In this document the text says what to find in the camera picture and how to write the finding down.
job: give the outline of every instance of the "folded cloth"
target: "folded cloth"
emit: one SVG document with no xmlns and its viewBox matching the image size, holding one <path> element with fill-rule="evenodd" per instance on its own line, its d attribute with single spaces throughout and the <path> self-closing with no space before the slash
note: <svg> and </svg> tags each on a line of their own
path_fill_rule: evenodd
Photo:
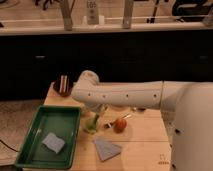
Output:
<svg viewBox="0 0 213 171">
<path fill-rule="evenodd" d="M 54 133 L 50 132 L 42 141 L 50 150 L 58 154 L 63 148 L 65 142 L 61 138 L 58 138 Z"/>
</svg>

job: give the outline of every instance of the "gray cloth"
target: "gray cloth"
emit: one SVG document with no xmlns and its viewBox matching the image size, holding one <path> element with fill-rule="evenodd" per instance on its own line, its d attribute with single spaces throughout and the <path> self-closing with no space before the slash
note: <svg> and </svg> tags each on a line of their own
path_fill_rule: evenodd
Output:
<svg viewBox="0 0 213 171">
<path fill-rule="evenodd" d="M 61 151 L 65 144 L 64 140 L 58 138 L 54 133 L 51 132 L 44 138 L 42 143 L 45 144 L 47 148 L 54 151 L 56 154 Z"/>
<path fill-rule="evenodd" d="M 121 146 L 112 144 L 104 139 L 98 138 L 94 140 L 94 144 L 101 161 L 105 161 L 121 153 Z"/>
</svg>

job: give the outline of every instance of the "green object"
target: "green object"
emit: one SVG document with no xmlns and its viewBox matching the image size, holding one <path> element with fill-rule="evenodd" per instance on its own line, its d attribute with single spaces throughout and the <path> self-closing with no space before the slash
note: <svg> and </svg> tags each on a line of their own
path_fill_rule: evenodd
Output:
<svg viewBox="0 0 213 171">
<path fill-rule="evenodd" d="M 16 167 L 61 170 L 71 168 L 80 114 L 78 107 L 41 106 L 18 154 Z M 42 143 L 50 132 L 65 141 L 65 146 L 58 154 Z"/>
<path fill-rule="evenodd" d="M 89 118 L 85 123 L 84 131 L 89 134 L 94 134 L 97 132 L 97 125 L 98 125 L 98 118 L 99 115 L 95 114 L 93 118 Z"/>
</svg>

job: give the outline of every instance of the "metal rod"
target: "metal rod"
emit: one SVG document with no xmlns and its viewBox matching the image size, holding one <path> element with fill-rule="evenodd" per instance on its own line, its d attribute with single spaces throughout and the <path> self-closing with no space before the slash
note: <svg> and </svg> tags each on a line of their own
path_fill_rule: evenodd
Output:
<svg viewBox="0 0 213 171">
<path fill-rule="evenodd" d="M 132 12 L 133 12 L 134 0 L 125 0 L 123 28 L 129 29 L 132 24 Z"/>
<path fill-rule="evenodd" d="M 203 19 L 203 24 L 208 27 L 213 26 L 213 6 L 209 10 L 208 15 Z"/>
<path fill-rule="evenodd" d="M 61 0 L 60 7 L 61 13 L 64 20 L 64 30 L 72 30 L 73 22 L 71 18 L 71 10 L 69 8 L 69 0 Z"/>
</svg>

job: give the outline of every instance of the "red apple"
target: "red apple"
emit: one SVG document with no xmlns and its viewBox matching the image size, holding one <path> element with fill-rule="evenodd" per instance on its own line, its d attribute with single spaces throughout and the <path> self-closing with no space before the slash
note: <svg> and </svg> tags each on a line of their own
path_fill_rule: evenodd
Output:
<svg viewBox="0 0 213 171">
<path fill-rule="evenodd" d="M 123 132 L 124 129 L 126 128 L 127 122 L 124 118 L 118 118 L 115 120 L 114 123 L 114 130 L 115 132 L 119 133 L 119 132 Z"/>
</svg>

